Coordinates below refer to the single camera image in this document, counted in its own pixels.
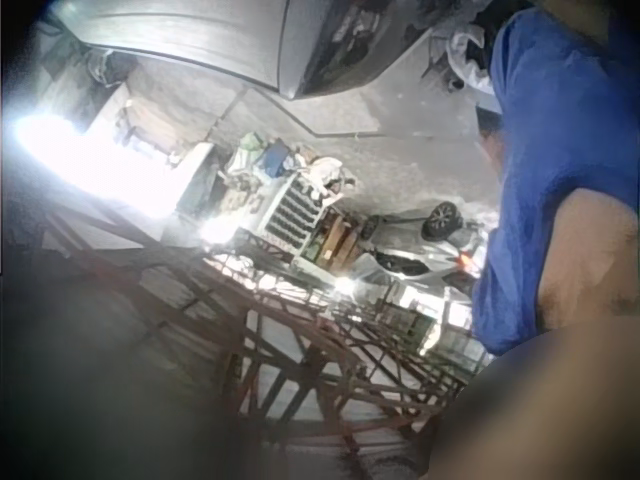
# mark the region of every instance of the tire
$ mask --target tire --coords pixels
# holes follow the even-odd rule
[[[382,217],[379,215],[372,215],[367,219],[362,227],[362,231],[360,232],[360,239],[363,241],[369,241],[373,237],[373,234],[376,233],[378,226],[382,223]]]
[[[458,207],[451,202],[442,202],[433,209],[422,226],[422,238],[428,241],[446,240],[462,227],[462,217]]]

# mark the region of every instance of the garage floor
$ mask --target garage floor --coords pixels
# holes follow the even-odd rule
[[[449,93],[428,36],[370,85],[288,102],[211,70],[140,58],[128,86],[141,122],[178,138],[207,134],[234,145],[249,131],[281,137],[344,161],[360,180],[343,207],[362,213],[420,209],[433,198],[463,214],[497,222],[499,185],[477,140],[475,97]]]

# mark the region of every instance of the blue shirt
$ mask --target blue shirt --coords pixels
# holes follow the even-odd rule
[[[495,355],[537,335],[553,219],[586,188],[638,211],[640,49],[613,25],[607,52],[538,9],[500,31],[491,78],[503,113],[500,223],[473,291],[473,333]]]

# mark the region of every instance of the skin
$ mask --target skin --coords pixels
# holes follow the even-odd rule
[[[500,411],[434,455],[427,478],[637,478],[613,469],[623,466],[615,454],[637,447],[640,435],[640,317],[602,320],[554,333]]]

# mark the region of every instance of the gray car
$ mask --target gray car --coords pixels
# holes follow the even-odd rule
[[[481,224],[465,221],[451,202],[437,203],[427,212],[370,218],[361,238],[366,253],[350,276],[372,283],[395,279],[468,302],[484,263],[486,233]]]

